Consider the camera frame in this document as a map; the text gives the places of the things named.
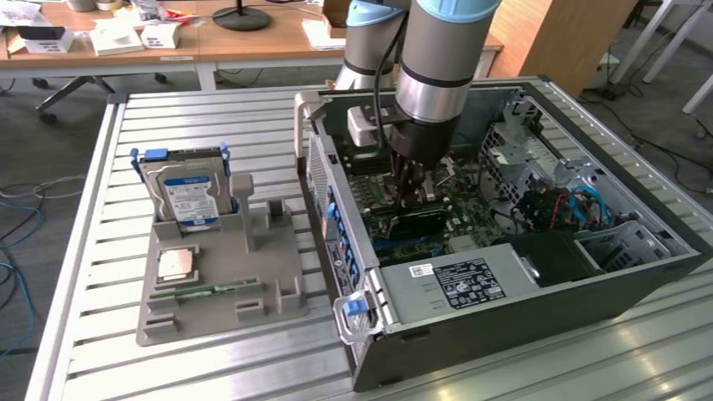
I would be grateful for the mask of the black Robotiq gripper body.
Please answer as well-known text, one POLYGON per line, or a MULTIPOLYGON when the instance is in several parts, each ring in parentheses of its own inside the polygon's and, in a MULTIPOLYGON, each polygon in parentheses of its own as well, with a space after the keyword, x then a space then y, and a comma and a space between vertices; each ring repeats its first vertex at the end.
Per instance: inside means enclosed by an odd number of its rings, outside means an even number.
POLYGON ((425 170, 434 170, 450 149, 458 121, 459 118, 453 118, 439 123, 426 123, 411 119, 394 123, 389 134, 391 169, 402 171, 405 165, 413 162, 425 170))

